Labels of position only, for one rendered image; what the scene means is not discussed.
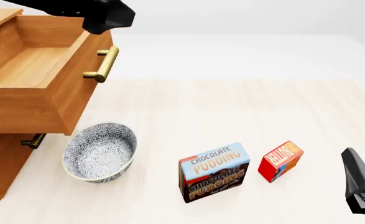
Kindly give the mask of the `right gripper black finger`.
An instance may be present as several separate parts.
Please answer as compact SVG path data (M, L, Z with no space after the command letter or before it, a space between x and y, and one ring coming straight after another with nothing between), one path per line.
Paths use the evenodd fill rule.
M341 157L346 177L345 195L365 194L365 163L351 147L345 149Z

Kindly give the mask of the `red butter box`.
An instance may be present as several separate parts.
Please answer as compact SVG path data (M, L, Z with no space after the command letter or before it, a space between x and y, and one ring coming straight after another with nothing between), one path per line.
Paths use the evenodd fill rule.
M286 141L263 156L258 172L271 183L295 167L303 153L295 143Z

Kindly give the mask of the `wooden drawer, open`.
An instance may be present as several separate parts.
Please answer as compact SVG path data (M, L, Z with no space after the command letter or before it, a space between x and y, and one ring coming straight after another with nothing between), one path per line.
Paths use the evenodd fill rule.
M0 24L0 134L73 132L98 84L83 74L113 46L109 31L94 35L81 22L18 15Z

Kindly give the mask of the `chocolate pudding box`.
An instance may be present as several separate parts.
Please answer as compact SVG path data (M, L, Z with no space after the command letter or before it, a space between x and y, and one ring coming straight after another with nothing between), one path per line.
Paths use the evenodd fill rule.
M178 186L185 203L240 186L251 158L239 142L178 162Z

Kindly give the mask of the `patterned grey white bowl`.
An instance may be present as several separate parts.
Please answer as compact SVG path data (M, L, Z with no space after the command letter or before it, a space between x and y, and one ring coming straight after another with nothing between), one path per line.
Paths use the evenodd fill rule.
M118 179L132 165L137 139L123 124L100 123L74 136L63 151L66 173L78 180L105 183Z

